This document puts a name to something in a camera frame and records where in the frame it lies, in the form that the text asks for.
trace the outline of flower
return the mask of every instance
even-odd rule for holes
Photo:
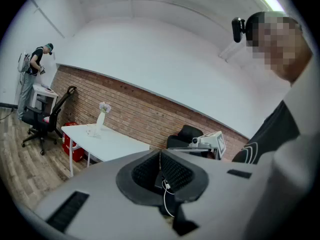
[[[103,102],[100,102],[99,109],[103,113],[106,113],[106,112],[109,113],[111,110],[111,106],[109,105],[109,103],[103,101]]]

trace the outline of baseboard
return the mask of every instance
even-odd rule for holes
[[[2,103],[2,102],[0,102],[0,107],[9,108],[9,109],[16,109],[16,110],[18,109],[18,105]]]

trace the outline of wooden floor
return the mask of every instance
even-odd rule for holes
[[[0,107],[0,119],[10,113],[10,108]],[[12,198],[21,201],[30,209],[52,190],[70,178],[69,156],[62,149],[62,140],[57,145],[46,140],[45,155],[40,155],[38,139],[21,146],[27,138],[29,125],[17,119],[17,110],[0,121],[0,176]],[[73,162],[76,175],[87,166],[87,161]]]

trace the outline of red crate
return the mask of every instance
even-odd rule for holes
[[[76,122],[67,122],[63,126],[77,126],[78,124]],[[69,146],[70,146],[70,138],[68,135],[63,133],[62,135],[62,148],[64,152],[69,156]],[[84,157],[84,149],[78,148],[77,150],[72,151],[72,160],[75,162],[80,161]]]

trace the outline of chair base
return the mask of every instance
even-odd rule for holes
[[[29,136],[28,138],[25,138],[22,141],[21,146],[23,148],[26,146],[25,142],[28,142],[28,141],[33,140],[33,139],[39,139],[40,147],[41,147],[40,154],[43,156],[45,154],[45,150],[44,150],[45,139],[53,141],[53,144],[55,144],[55,145],[57,144],[57,139],[48,136],[46,132],[38,131],[38,130],[36,130],[34,128],[29,128],[28,134],[31,134],[31,133],[33,133],[31,136]]]

